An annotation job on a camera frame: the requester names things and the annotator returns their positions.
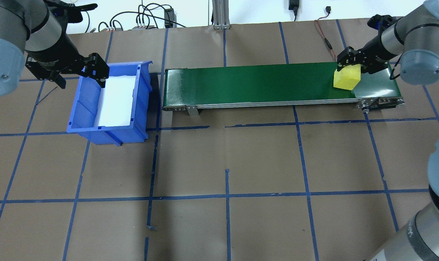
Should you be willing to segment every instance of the yellow cube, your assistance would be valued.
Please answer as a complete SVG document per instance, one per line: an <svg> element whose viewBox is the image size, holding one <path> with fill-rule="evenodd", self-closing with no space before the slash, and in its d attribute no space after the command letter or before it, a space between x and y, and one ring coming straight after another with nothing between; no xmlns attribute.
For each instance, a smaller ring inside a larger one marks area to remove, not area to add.
<svg viewBox="0 0 439 261"><path fill-rule="evenodd" d="M345 66L334 72L334 88L353 90L361 80L361 65Z"/></svg>

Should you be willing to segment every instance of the blue tape grid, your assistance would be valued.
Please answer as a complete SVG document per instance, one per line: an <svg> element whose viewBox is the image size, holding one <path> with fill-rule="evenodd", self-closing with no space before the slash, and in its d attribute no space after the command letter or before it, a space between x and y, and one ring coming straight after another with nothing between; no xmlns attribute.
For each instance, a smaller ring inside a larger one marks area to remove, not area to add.
<svg viewBox="0 0 439 261"><path fill-rule="evenodd" d="M227 241L227 261L231 261L231 210L229 208L229 169L226 169L226 241Z"/></svg>
<svg viewBox="0 0 439 261"><path fill-rule="evenodd" d="M37 104L37 102L39 101L39 99L41 97L42 89L44 89L44 84L45 84L45 81L42 81L41 88L39 89L39 93L37 94L35 104ZM34 114L36 113L36 109L37 109L37 106L34 106L34 108L32 109L31 117L29 118L28 127L26 129L26 133L24 134L24 138L22 139L21 147L20 147L19 152L18 152L18 157L17 157L17 160L15 162L15 167L13 168L12 175L11 175L10 180L8 182L7 190L6 190L5 196L4 196L4 200L2 200L2 205L0 206L0 219L2 218L2 213L4 212L4 207L5 207L7 198L8 198L8 194L10 192L10 188L12 187L13 179L15 177L15 173L16 173L16 170L18 168L18 163L19 163L19 160L21 158L22 150L24 149L24 144L26 143L26 139L28 137L29 129L31 128L32 119L34 118Z"/></svg>
<svg viewBox="0 0 439 261"><path fill-rule="evenodd" d="M111 48L112 40L113 40L113 31L110 33L110 39L108 40L108 48L107 48L107 54L105 55L105 62L108 62L108 55L110 54L110 48ZM80 169L80 175L79 175L78 185L77 185L77 189L76 189L76 196L75 196L74 201L73 201L73 210L71 212L70 224L68 226L68 232L67 232L67 235L66 235L66 241L65 241L65 247L64 247L64 250L63 250L62 261L66 260L66 256L67 256L67 252L68 252L68 246L70 245L71 232L72 232L72 229L73 229L73 222L74 222L74 218L75 218L75 214L76 214L76 208L77 208L77 203L78 203L78 199L79 199L80 186L82 184L82 174L84 173L84 170L85 170L85 167L86 167L87 154L89 153L89 147L90 147L90 141L87 141L86 150L84 152L84 158L82 159L82 167Z"/></svg>
<svg viewBox="0 0 439 261"><path fill-rule="evenodd" d="M161 74L160 74L160 88L158 89L158 108L157 108L157 123L156 123L156 130L160 130L160 118L161 118L161 94L163 93L163 84L165 79L165 61L166 61L166 46L168 45L168 31L169 28L166 28L165 31L165 42L163 43L163 58L161 61Z"/></svg>
<svg viewBox="0 0 439 261"><path fill-rule="evenodd" d="M152 223L152 205L153 205L153 189L155 188L155 172L157 167L157 148L158 148L158 135L155 137L155 148L153 149L153 162L152 162L152 177L150 180L150 193L148 195L148 210L147 210L147 227L153 229Z"/></svg>
<svg viewBox="0 0 439 261"><path fill-rule="evenodd" d="M281 31L282 46L284 47L285 62L286 62L286 64L289 64L289 57L287 55L287 46L285 44L284 30L282 29L281 22L279 22L279 30ZM300 160L302 161L303 180L305 182L305 195L307 197L307 206L308 206L309 225L311 228L312 247L314 250L314 258L316 261L319 261L318 244L317 244L317 240L316 240L316 231L314 229L314 219L312 217L311 192L309 190L308 176L307 176L307 172L306 172L305 155L303 153L303 145L302 145L302 136L301 136L301 132L300 132L298 115L297 115L297 111L295 109L295 105L292 106L292 109L294 111L294 119L295 119L295 122L293 124L296 126L296 129L297 129L298 148L299 148L299 152L300 152Z"/></svg>
<svg viewBox="0 0 439 261"><path fill-rule="evenodd" d="M344 46L346 46L345 43L345 39L343 38L343 34L342 34L342 30L340 27L340 23L338 20L336 20L339 32L340 32L340 36L342 37L342 43L344 44ZM286 63L289 63L289 58L287 55L287 47L286 47L286 43L285 43L285 38L284 38L284 33L283 33L283 29L282 29L282 23L279 22L279 29L281 31L281 36L282 36L282 44L283 44L283 48L284 48L284 55L286 58ZM162 62L162 71L163 71L163 67L164 67L164 62L165 62L165 58L166 58L166 43L167 43L167 37L168 37L168 30L166 30L166 34L165 34L165 43L164 43L164 47L163 47L163 62ZM110 46L111 46L111 41L113 38L113 32L110 34L110 40L108 43L108 49L107 49L107 54L105 56L105 61L108 60L108 55L109 55L109 50L110 50ZM223 45L224 45L224 66L226 66L226 31L223 31ZM161 79L163 79L163 73L151 73L152 75L161 75ZM69 78L65 78L65 79L78 79L78 77L69 77ZM36 79L25 79L25 80L20 80L21 82L31 82L31 81L38 81ZM36 99L36 105L41 101L39 100L40 95L42 93L44 87L44 81L42 81L42 85L41 85L41 89L39 91L39 94L37 96ZM80 192L80 185L82 183L82 173L84 172L85 169L85 164L86 164L86 160L87 160L87 154L88 154L88 150L90 147L90 143L87 142L87 147L85 150L85 154L84 154L84 159L83 159L83 163L82 163L82 169L81 169L81 174L79 177L79 182L78 182L78 187L76 190L76 195L75 198L72 199L29 199L29 200L7 200L8 197L8 193L9 193L9 189L11 188L13 179L14 179L14 175L17 169L17 165L19 163L20 157L21 157L21 153L22 153L22 149L24 148L24 144L26 142L27 136L34 136L34 135L65 135L68 134L67 132L38 132L38 133L29 133L29 129L30 129L30 125L32 124L32 119L34 117L35 111L36 111L36 107L34 107L33 111L32 111L32 116L29 120L28 123L28 128L27 131L25 133L7 133L7 134L0 134L0 137L9 137L9 136L24 136L23 139L23 143L20 147L20 151L18 153L18 157L15 163L15 167L13 169L12 172L12 176L10 178L9 181L9 185L7 187L7 191L5 192L5 196L3 200L0 200L0 204L1 204L1 208L0 208L0 219L2 216L2 212L4 209L4 206L8 203L60 203L60 202L73 202L73 210L72 210L72 215L70 218L70 226L68 229L68 233L67 233L67 240L65 243L65 249L63 252L63 259L66 259L66 255L67 255L67 248L69 245L69 240L70 240L70 235L72 232L72 225L73 225L73 221L74 221L74 216L75 216L75 210L77 207L77 203L78 202L112 202L112 201L129 201L129 200L147 200L149 201L149 213L151 213L151 203L153 202L153 200L189 200L189 199L205 199L205 198L226 198L226 220L227 220L227 247L228 247L228 260L231 260L231 231L230 231L230 212L229 212L229 198L231 197L279 197L279 196L306 196L307 197L307 202L308 202L308 213L310 216L310 226L311 226L311 231L312 231L312 237L313 237L313 244L314 244L314 251L315 251L315 256L316 256L316 260L319 260L319 255L317 253L317 244L316 244L316 236L315 236L315 231L314 231L314 222L312 220L312 210L311 210L311 195L368 195L368 194L383 194L385 193L388 197L389 200L389 207L390 207L390 211L392 212L392 219L394 221L395 224L395 229L398 230L398 225L396 224L396 219L395 219L395 213L393 212L393 207L392 207L392 202L390 200L390 194L391 193L418 193L418 192L428 192L427 188L420 188L420 189L406 189L406 190L389 190L387 187L386 182L383 180L384 184L385 184L385 189L384 190L361 190L361 191L321 191L321 192L310 192L309 191L309 186L308 186L308 182L307 182L307 175L306 175L306 166L304 163L304 153L303 153L303 147L302 147L302 141L301 141L301 136L299 133L299 126L300 125L304 125L304 124L345 124L345 123L366 123L370 132L370 137L372 139L372 143L373 143L373 149L375 150L375 154L376 154L376 159L378 162L378 165L380 167L380 172L381 175L383 176L383 170L382 170L382 165L380 163L380 158L378 157L378 152L377 152L377 147L375 146L375 140L374 140L374 136L372 134L372 129L370 128L370 122L395 122L395 121L421 121L421 120L437 120L439 122L439 115L438 112L433 104L433 101L428 93L427 87L423 86L424 91L430 101L430 104L433 108L433 111L435 113L435 117L431 117L431 118L427 118L427 119L376 119L376 120L370 120L367 115L365 115L365 119L364 120L346 120L346 121L313 121L313 122L299 122L298 121L298 116L296 114L296 109L294 106L294 117L295 117L295 122L294 123L271 123L271 124L238 124L235 126L226 126L226 128L233 128L233 127L259 127L259 126L282 126L282 125L295 125L297 128L297 136L298 136L298 140L299 140L299 149L301 151L301 160L302 160L302 167L303 167L303 173L304 173L304 179L305 179L305 192L292 192L292 193L251 193L251 194L230 194L229 193L229 170L226 170L226 194L214 194L214 195L189 195L189 196L153 196L153 185L154 185L154 173L155 173L155 167L156 167L156 154L157 154L157 146L158 146L158 136L156 136L156 142L155 142L155 149L154 149L154 155L153 155L153 169L152 169L152 180L151 180L151 191L150 191L150 195L149 197L117 197L117 198L79 198L79 192ZM160 128L159 127L159 115L157 115L157 128L156 129L147 129L147 131L165 131L165 130L176 130L176 129L206 129L209 128L209 126L189 126L189 127L170 127L170 128ZM148 214L148 225L150 224L150 218L151 215ZM144 248L144 260L147 259L147 254L148 254L148 242L149 242L149 238L146 237L145 238L145 248Z"/></svg>
<svg viewBox="0 0 439 261"><path fill-rule="evenodd" d="M399 193L421 193L428 192L428 188L410 188L404 190L389 190L390 194ZM385 190L350 190L350 191L314 191L310 195L370 195L383 194ZM239 193L239 194L211 194L211 195L186 195L186 196L153 196L152 200L189 200L189 199L206 199L206 198L233 198L233 197L280 197L280 196L307 196L306 192L271 192L271 193ZM107 198L79 198L78 202L116 202L116 201L149 201L150 197L107 197ZM74 202L74 198L61 199L15 199L7 200L6 204L11 203L61 203Z"/></svg>
<svg viewBox="0 0 439 261"><path fill-rule="evenodd" d="M342 32L342 28L340 27L339 20L336 20L336 23L337 23L337 27L339 29L340 37L342 38L343 46L344 46L344 48L346 48L347 44L345 42L345 38L343 36L343 32ZM369 131L370 140L372 142L372 148L374 149L374 154L376 155L377 166L379 167L380 176L382 178L382 183L384 185L384 191L385 191L385 195L387 197L387 203L388 203L389 208L390 208L390 214L392 215L393 226L395 227L395 231L398 231L397 217L395 216L395 210L393 209L392 199L390 198L390 192L389 192L387 182L384 179L384 169L382 167L382 162L380 161L379 152L377 151L376 141L374 138L374 134L372 133L372 128L370 126L370 119L367 116L367 114L365 114L365 122L366 122L366 125L368 128L368 131Z"/></svg>

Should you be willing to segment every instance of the silver robot arm segment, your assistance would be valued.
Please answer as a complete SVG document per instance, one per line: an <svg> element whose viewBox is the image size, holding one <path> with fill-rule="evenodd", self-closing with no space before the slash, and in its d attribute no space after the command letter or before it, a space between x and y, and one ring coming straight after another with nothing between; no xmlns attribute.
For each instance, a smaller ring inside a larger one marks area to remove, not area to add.
<svg viewBox="0 0 439 261"><path fill-rule="evenodd" d="M66 34L68 23L82 21L80 12L96 7L60 0L0 0L0 96L16 89L24 65L37 79L62 89L66 81L60 74L90 77L104 88L106 62L98 53L80 55Z"/></svg>

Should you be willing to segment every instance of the green conveyor belt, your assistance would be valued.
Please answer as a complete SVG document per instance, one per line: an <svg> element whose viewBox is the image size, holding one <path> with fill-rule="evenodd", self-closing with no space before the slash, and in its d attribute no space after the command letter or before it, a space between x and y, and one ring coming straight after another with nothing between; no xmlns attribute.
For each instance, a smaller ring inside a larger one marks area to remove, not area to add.
<svg viewBox="0 0 439 261"><path fill-rule="evenodd" d="M401 97L388 69L363 74L353 91L333 87L337 64L307 63L166 71L163 109L357 102Z"/></svg>

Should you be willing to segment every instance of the red cable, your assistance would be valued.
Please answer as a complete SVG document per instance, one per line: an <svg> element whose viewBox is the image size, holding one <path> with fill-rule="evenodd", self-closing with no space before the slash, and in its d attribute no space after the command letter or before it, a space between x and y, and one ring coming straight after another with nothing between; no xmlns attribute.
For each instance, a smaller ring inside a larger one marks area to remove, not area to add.
<svg viewBox="0 0 439 261"><path fill-rule="evenodd" d="M321 31L321 34L322 34L322 38L323 38L323 39L326 39L326 36L324 35L324 32L322 31L321 25L319 25L319 20L320 20L320 19L323 19L323 18L327 18L329 15L330 15L330 14L328 13L326 16L319 17L317 20L314 20L314 22L315 22L315 23L318 25L318 27L319 27L319 31ZM336 62L336 61L337 61L337 55L335 55L334 50L331 49L330 51L331 51L331 53L334 55L334 62Z"/></svg>

